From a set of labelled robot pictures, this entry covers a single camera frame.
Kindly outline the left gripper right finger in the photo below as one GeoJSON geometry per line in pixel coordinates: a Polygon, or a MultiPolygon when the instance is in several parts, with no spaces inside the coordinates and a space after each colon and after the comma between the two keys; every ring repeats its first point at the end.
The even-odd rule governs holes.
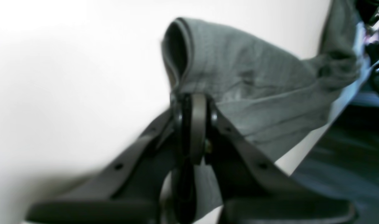
{"type": "Polygon", "coordinates": [[[219,224],[352,224],[348,200],[317,194],[283,173],[202,94],[193,94],[190,160],[209,163],[223,199],[219,224]]]}

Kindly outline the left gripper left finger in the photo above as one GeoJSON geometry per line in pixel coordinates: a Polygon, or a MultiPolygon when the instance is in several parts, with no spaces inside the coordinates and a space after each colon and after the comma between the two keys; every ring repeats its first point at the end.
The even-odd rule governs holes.
{"type": "Polygon", "coordinates": [[[171,105],[100,173],[50,200],[34,203],[26,221],[36,224],[160,224],[160,195],[171,174],[171,223],[190,222],[188,124],[190,95],[171,105]]]}

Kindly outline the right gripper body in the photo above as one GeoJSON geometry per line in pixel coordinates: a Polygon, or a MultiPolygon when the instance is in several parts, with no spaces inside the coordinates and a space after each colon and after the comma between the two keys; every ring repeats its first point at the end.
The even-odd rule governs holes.
{"type": "Polygon", "coordinates": [[[379,0],[357,0],[356,9],[366,28],[365,50],[371,64],[369,83],[379,95],[379,0]]]}

